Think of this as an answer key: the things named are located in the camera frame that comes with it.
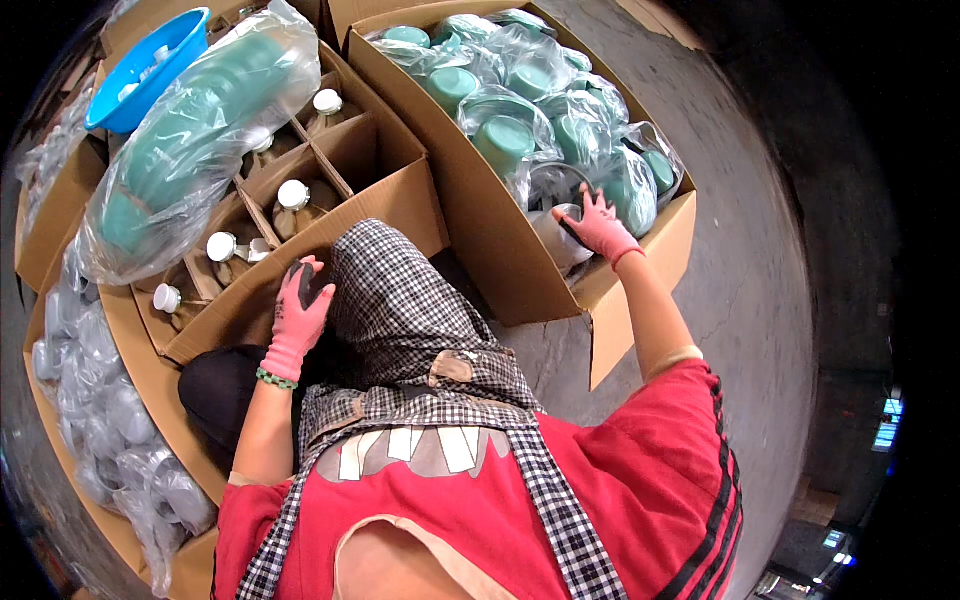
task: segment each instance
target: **blue bowl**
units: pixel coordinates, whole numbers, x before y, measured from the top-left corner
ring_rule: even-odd
[[[97,90],[86,111],[84,126],[88,130],[102,127],[116,133],[135,130],[170,83],[206,52],[209,18],[210,9],[187,11],[141,39]],[[154,64],[154,52],[163,46],[170,49],[170,55],[140,82],[140,73]],[[140,85],[123,102],[117,99],[125,85],[138,82]]]

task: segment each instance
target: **pink glove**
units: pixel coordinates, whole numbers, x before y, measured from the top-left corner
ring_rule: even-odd
[[[303,356],[316,346],[324,332],[326,311],[337,286],[327,285],[313,299],[308,298],[310,280],[324,268],[315,256],[307,256],[290,267],[276,295],[274,341],[260,367],[278,377],[300,381]]]
[[[583,220],[578,223],[564,215],[555,206],[551,214],[558,223],[563,220],[580,237],[587,248],[609,260],[615,270],[616,263],[627,252],[636,250],[644,256],[647,255],[634,236],[617,220],[616,207],[607,208],[607,199],[604,198],[603,189],[597,190],[597,202],[594,202],[590,197],[585,183],[580,184],[580,191],[584,194]]]

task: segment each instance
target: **person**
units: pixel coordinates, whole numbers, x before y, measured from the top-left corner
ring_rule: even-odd
[[[283,279],[255,377],[254,354],[209,359],[228,379],[249,365],[226,388],[252,390],[229,417],[239,436],[221,427],[235,455],[212,597],[723,595],[743,515],[720,380],[602,191],[583,191],[567,223],[623,283],[645,385],[595,427],[547,416],[473,306],[402,234],[363,221],[333,245],[319,295],[313,256]],[[306,390],[295,451],[294,388],[327,321],[355,356]],[[200,413],[225,385],[205,361],[181,397],[213,424]]]

